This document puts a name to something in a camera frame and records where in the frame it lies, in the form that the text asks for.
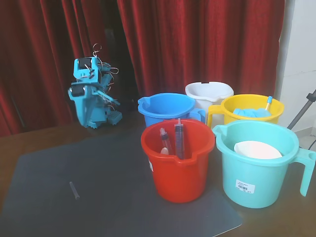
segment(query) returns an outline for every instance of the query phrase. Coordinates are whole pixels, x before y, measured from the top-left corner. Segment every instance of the white bucket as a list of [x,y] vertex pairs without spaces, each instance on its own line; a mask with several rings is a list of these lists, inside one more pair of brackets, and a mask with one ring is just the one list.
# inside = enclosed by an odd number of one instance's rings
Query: white bucket
[[[195,108],[205,110],[207,124],[208,107],[220,105],[227,97],[233,96],[233,89],[222,82],[211,81],[209,83],[195,82],[186,86],[186,94],[196,100]],[[218,124],[224,124],[223,115],[213,115],[212,128]]]

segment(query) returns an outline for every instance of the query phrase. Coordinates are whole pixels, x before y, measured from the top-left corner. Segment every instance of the metal pole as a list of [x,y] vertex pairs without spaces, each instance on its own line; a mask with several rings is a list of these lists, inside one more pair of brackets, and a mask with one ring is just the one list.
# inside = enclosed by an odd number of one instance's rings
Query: metal pole
[[316,99],[316,90],[313,94],[308,94],[307,96],[308,102],[304,105],[304,107],[301,109],[301,111],[297,114],[297,116],[293,119],[293,121],[290,123],[290,125],[287,127],[288,129],[292,129],[295,124],[300,120],[300,118],[303,116],[303,114],[307,111],[307,109],[312,105],[312,103]]

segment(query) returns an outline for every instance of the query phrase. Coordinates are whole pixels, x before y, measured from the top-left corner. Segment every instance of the red curtain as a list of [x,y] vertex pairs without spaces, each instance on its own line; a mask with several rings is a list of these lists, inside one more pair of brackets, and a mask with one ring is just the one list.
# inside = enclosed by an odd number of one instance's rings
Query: red curtain
[[141,95],[222,81],[273,95],[284,0],[118,0]]
[[5,0],[0,15],[0,136],[72,122],[74,59],[99,43],[109,62],[99,0]]

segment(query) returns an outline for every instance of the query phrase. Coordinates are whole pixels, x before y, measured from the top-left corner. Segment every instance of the red bucket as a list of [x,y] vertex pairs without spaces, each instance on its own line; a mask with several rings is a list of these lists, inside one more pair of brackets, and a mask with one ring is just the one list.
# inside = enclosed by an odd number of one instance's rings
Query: red bucket
[[174,125],[178,120],[155,123],[145,129],[141,143],[148,156],[158,193],[171,202],[188,202],[198,198],[205,189],[208,154],[213,150],[215,138],[204,123],[193,119],[182,119],[184,126],[185,158],[160,154],[162,142],[160,128],[169,135],[175,151]]

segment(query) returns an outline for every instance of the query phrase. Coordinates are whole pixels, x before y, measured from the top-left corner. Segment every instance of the blue bucket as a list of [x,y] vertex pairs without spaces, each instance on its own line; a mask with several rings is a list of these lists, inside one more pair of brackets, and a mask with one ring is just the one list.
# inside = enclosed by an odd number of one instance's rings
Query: blue bucket
[[[299,148],[294,132],[269,122],[238,120],[215,126],[213,133],[222,152],[223,188],[231,200],[250,208],[270,206],[277,200],[288,165],[293,162],[305,166],[300,191],[306,196],[316,152]],[[243,141],[267,143],[283,156],[255,159],[239,155],[234,152],[234,145]]]
[[195,109],[196,101],[187,95],[161,93],[138,100],[138,111],[145,116],[146,126],[165,119],[194,118],[205,123],[205,110]]

